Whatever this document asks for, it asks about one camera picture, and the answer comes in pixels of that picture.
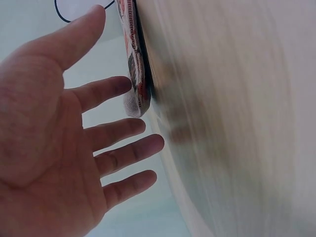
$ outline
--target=open palm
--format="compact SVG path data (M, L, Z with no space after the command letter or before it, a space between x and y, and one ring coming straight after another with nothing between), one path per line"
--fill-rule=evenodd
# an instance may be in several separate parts
M64 90L63 72L93 47L104 24L97 6L0 65L0 236L84 236L156 181L153 171L105 187L100 178L159 152L158 135L93 157L142 133L140 119L82 127L82 113L130 90L128 78Z

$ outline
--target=cable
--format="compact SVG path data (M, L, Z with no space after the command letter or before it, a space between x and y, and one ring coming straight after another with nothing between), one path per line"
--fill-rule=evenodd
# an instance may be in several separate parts
M58 6L57 6L57 0L54 0L55 2L55 9L56 9L56 12L58 14L58 16L60 17L60 19L62 19L64 22L67 22L67 23L70 23L71 21L67 20L65 17L63 17L58 9ZM110 6L113 5L113 3L115 2L115 0L113 0L109 5L107 5L104 9L108 9Z

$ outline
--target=blurred object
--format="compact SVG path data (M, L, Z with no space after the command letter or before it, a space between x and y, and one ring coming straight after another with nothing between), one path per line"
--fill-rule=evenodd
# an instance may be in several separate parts
M192 235L316 236L315 2L137 3Z

